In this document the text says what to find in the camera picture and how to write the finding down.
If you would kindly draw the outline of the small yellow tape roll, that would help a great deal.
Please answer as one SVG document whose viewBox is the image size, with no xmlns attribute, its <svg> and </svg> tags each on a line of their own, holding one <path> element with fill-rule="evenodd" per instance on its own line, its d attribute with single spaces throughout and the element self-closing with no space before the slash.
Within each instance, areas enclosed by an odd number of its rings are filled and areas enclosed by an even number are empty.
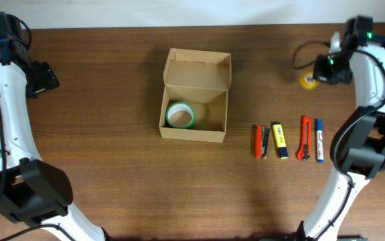
<svg viewBox="0 0 385 241">
<path fill-rule="evenodd" d="M 314 90 L 319 86 L 319 82 L 314 79 L 313 71 L 305 71 L 299 80 L 300 85 L 306 90 Z"/>
</svg>

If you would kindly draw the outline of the orange utility knife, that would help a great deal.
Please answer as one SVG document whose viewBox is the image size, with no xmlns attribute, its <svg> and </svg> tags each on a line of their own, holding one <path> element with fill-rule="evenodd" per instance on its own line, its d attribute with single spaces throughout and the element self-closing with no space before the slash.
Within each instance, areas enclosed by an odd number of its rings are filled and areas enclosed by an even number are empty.
<svg viewBox="0 0 385 241">
<path fill-rule="evenodd" d="M 301 141 L 296 157 L 300 161 L 308 160 L 311 156 L 311 118 L 301 117 Z"/>
</svg>

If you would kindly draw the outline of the yellow highlighter marker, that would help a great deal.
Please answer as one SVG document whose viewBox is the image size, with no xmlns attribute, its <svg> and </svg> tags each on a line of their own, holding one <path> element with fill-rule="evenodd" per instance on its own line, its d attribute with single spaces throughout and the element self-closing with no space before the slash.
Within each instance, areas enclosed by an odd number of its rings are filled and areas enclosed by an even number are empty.
<svg viewBox="0 0 385 241">
<path fill-rule="evenodd" d="M 287 144 L 286 144 L 282 125 L 279 122 L 273 122 L 272 128 L 273 128 L 273 133 L 275 136 L 275 141 L 276 141 L 276 145 L 277 145 L 277 151 L 279 154 L 279 158 L 280 159 L 287 159 L 289 157 L 289 154 L 287 151 Z"/>
</svg>

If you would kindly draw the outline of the red black stapler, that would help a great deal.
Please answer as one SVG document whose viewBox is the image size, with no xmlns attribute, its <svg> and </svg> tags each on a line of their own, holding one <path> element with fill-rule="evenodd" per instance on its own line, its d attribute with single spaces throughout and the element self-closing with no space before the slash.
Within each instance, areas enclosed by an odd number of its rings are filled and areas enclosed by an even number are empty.
<svg viewBox="0 0 385 241">
<path fill-rule="evenodd" d="M 254 156 L 257 159 L 265 159 L 268 153 L 268 142 L 270 129 L 261 125 L 256 125 Z"/>
</svg>

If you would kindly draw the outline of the green tape roll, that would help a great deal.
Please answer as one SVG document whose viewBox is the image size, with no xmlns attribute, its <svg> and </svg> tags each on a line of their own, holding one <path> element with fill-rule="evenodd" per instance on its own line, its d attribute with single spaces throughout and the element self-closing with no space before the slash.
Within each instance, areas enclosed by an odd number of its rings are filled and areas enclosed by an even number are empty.
<svg viewBox="0 0 385 241">
<path fill-rule="evenodd" d="M 175 129 L 192 129 L 196 114 L 192 106 L 186 102 L 175 102 L 165 113 L 167 124 Z"/>
</svg>

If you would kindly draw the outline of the brown cardboard box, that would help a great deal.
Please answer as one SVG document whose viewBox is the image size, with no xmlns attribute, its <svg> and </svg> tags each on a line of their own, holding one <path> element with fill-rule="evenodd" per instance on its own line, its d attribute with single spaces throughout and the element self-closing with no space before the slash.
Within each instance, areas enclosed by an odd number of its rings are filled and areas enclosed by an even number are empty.
<svg viewBox="0 0 385 241">
<path fill-rule="evenodd" d="M 222 143 L 231 82 L 230 53 L 171 48 L 163 71 L 160 135 L 165 139 Z M 192 129 L 175 129 L 167 124 L 165 113 L 175 102 L 186 102 L 195 110 Z"/>
</svg>

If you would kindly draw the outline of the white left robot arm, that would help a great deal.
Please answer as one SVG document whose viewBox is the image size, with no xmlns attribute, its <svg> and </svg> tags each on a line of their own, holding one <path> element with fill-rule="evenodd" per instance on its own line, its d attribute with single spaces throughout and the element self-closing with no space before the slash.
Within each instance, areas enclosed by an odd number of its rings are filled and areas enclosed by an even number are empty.
<svg viewBox="0 0 385 241">
<path fill-rule="evenodd" d="M 35 145 L 26 100 L 59 81 L 47 62 L 30 58 L 30 46 L 28 26 L 0 12 L 0 215 L 60 240 L 108 240 L 75 205 L 66 173 L 44 162 Z"/>
</svg>

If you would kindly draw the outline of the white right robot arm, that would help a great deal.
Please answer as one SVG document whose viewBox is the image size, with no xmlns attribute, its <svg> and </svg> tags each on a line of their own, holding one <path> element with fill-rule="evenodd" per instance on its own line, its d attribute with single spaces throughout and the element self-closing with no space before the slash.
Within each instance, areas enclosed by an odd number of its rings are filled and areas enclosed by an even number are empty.
<svg viewBox="0 0 385 241">
<path fill-rule="evenodd" d="M 301 85 L 354 84 L 356 109 L 334 135 L 329 180 L 294 240 L 339 240 L 339 228 L 358 194 L 385 171 L 385 35 L 374 33 L 372 17 L 357 15 L 326 46 L 328 54 L 310 63 L 313 70 L 301 77 Z"/>
</svg>

